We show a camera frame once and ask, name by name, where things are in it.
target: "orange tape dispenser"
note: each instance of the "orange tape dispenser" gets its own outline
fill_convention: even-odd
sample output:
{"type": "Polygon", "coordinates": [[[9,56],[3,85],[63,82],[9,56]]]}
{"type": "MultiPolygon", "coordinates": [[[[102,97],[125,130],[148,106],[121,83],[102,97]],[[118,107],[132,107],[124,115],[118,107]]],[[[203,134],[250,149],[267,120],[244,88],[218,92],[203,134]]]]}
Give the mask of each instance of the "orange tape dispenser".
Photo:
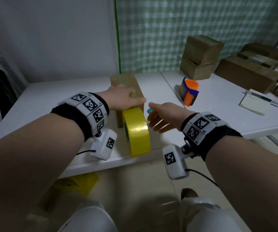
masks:
{"type": "Polygon", "coordinates": [[[183,79],[179,89],[179,93],[182,101],[186,106],[189,107],[194,104],[199,93],[199,91],[197,90],[198,87],[199,84],[197,81],[186,79],[186,77],[183,79]]]}

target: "qr code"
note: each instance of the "qr code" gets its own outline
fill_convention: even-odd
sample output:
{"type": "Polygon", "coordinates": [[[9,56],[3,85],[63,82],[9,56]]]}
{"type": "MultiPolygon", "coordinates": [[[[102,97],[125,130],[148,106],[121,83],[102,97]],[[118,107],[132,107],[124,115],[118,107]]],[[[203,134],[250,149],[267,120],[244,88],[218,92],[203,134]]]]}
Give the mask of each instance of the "qr code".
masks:
{"type": "Polygon", "coordinates": [[[215,115],[211,114],[211,115],[206,115],[205,117],[207,117],[210,121],[214,122],[214,121],[219,121],[221,120],[220,118],[216,117],[215,115]]]}
{"type": "Polygon", "coordinates": [[[98,125],[97,125],[97,131],[101,130],[102,127],[104,127],[105,123],[104,120],[102,120],[98,125]]]}
{"type": "Polygon", "coordinates": [[[193,124],[198,127],[200,130],[206,127],[210,122],[207,121],[205,118],[200,117],[198,120],[196,120],[193,124]]]}
{"type": "Polygon", "coordinates": [[[99,121],[101,121],[101,119],[103,118],[103,114],[101,112],[101,109],[99,108],[97,111],[95,111],[93,113],[93,116],[95,118],[96,123],[98,123],[99,121]]]}
{"type": "Polygon", "coordinates": [[[173,152],[170,152],[169,154],[165,154],[164,156],[165,156],[165,160],[166,160],[167,165],[176,162],[176,158],[175,158],[173,152]]]}
{"type": "Polygon", "coordinates": [[[186,134],[191,140],[194,141],[198,136],[199,131],[194,126],[191,126],[186,134]]]}
{"type": "Polygon", "coordinates": [[[86,98],[85,95],[77,94],[76,96],[72,97],[71,99],[80,102],[80,101],[82,101],[82,100],[85,99],[85,98],[86,98]]]}
{"type": "Polygon", "coordinates": [[[88,99],[86,102],[83,103],[83,105],[89,110],[93,111],[95,108],[98,107],[98,105],[91,99],[88,99]]]}
{"type": "Polygon", "coordinates": [[[110,149],[112,149],[114,142],[115,141],[112,138],[109,138],[106,146],[109,147],[110,149]]]}

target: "green checkered curtain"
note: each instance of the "green checkered curtain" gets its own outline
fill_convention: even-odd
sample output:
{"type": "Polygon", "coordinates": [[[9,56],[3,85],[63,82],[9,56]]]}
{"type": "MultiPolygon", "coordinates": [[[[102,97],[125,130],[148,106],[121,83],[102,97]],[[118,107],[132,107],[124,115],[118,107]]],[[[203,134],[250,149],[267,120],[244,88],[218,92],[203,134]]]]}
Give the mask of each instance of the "green checkered curtain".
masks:
{"type": "Polygon", "coordinates": [[[122,72],[178,69],[190,35],[224,42],[220,58],[278,39],[278,0],[116,0],[116,13],[122,72]]]}

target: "black wrist strap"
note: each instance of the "black wrist strap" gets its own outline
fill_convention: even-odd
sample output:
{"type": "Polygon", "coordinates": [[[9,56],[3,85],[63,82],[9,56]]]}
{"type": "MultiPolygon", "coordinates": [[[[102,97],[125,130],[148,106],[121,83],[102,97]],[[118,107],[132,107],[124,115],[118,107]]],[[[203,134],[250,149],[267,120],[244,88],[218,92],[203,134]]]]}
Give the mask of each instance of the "black wrist strap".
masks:
{"type": "MultiPolygon", "coordinates": [[[[197,113],[190,115],[181,125],[181,130],[183,130],[186,126],[186,124],[195,117],[197,113]]],[[[215,127],[211,132],[209,132],[205,138],[202,140],[202,142],[197,145],[186,133],[184,133],[185,137],[189,141],[192,147],[192,151],[200,155],[202,159],[205,161],[206,156],[209,152],[209,150],[212,148],[212,146],[217,143],[221,138],[224,136],[238,136],[242,137],[242,135],[237,132],[236,130],[230,128],[227,125],[215,127]]]]}
{"type": "MultiPolygon", "coordinates": [[[[109,115],[109,107],[106,103],[105,100],[103,100],[102,97],[100,97],[97,94],[93,94],[99,101],[102,102],[102,104],[105,106],[106,111],[109,115]]],[[[87,120],[87,117],[83,115],[77,108],[68,105],[66,103],[61,104],[55,108],[52,109],[51,113],[55,113],[61,117],[73,120],[76,122],[76,124],[79,126],[79,128],[82,130],[83,135],[84,135],[84,141],[92,137],[92,130],[91,130],[91,125],[89,121],[87,120]]]]}

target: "roll of adhesive tape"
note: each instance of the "roll of adhesive tape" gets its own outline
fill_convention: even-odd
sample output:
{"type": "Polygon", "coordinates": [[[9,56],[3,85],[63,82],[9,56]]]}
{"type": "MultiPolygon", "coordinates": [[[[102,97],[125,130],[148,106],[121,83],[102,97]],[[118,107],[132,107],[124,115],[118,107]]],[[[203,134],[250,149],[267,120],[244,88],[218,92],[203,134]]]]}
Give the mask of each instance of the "roll of adhesive tape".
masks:
{"type": "Polygon", "coordinates": [[[147,154],[151,150],[148,125],[140,108],[122,112],[125,135],[132,157],[147,154]]]}

